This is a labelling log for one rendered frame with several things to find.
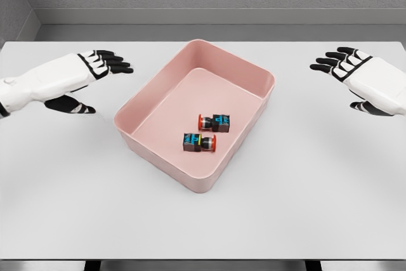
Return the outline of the pink plastic basket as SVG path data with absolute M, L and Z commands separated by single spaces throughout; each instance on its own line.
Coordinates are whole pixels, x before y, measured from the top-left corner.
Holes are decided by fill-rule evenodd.
M 116 113 L 114 123 L 136 154 L 196 193 L 211 189 L 263 113 L 274 75 L 207 41 L 187 43 Z M 230 116 L 214 152 L 187 152 L 183 136 L 199 116 Z

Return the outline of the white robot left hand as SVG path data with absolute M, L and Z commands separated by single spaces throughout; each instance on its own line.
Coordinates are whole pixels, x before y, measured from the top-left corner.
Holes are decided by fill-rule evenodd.
M 79 91 L 109 74 L 132 74 L 123 57 L 108 50 L 70 53 L 31 70 L 31 97 L 45 107 L 68 114 L 94 114 L 96 110 L 69 93 Z

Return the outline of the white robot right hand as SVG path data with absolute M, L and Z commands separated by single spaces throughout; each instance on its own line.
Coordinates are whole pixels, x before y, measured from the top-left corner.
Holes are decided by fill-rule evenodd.
M 382 58 L 339 47 L 317 58 L 310 69 L 334 77 L 360 97 L 361 102 L 350 104 L 352 109 L 375 116 L 406 117 L 406 73 Z

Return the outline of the black industrial switch red button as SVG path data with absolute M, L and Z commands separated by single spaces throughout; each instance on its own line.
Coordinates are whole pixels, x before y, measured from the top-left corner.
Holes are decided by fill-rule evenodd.
M 211 130 L 212 132 L 228 133 L 230 130 L 230 116 L 213 114 L 212 117 L 198 116 L 198 129 Z

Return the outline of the black industrial switch yellow stripe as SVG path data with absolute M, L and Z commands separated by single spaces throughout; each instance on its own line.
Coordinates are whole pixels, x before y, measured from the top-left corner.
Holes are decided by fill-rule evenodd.
M 183 135 L 183 150 L 187 152 L 216 151 L 216 135 L 204 137 L 200 133 Z

